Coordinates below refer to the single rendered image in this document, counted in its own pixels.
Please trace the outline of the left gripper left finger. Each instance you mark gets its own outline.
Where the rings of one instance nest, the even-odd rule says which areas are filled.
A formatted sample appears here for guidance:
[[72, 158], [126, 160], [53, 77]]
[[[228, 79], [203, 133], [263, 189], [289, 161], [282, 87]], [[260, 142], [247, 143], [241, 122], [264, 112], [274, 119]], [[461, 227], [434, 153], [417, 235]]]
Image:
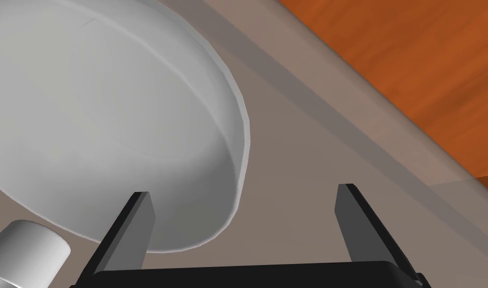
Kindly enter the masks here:
[[76, 284], [86, 283], [101, 271], [141, 269], [155, 220], [150, 193], [133, 193], [83, 268]]

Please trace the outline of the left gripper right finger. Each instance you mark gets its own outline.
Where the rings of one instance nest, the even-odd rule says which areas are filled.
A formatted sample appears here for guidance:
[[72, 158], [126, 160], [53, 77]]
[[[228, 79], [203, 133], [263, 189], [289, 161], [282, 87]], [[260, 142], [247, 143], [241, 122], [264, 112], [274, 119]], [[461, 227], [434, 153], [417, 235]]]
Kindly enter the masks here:
[[422, 273], [415, 271], [405, 253], [354, 184], [338, 185], [334, 212], [352, 261], [390, 262], [418, 285], [429, 284]]

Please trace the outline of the white cylinder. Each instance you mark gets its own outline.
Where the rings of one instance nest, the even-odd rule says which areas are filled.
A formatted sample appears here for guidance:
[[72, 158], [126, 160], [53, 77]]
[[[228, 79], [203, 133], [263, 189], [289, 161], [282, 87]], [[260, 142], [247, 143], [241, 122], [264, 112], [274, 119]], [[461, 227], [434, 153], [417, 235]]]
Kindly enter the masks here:
[[28, 220], [0, 232], [0, 288], [48, 288], [71, 249], [60, 235]]

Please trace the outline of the white bowl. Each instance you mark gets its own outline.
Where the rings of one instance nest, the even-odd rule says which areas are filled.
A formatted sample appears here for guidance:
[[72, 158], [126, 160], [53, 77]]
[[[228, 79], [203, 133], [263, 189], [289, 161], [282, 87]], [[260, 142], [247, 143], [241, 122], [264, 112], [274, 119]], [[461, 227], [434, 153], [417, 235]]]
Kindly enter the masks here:
[[211, 44], [158, 0], [0, 0], [0, 190], [99, 242], [130, 195], [147, 249], [216, 238], [250, 150], [242, 93]]

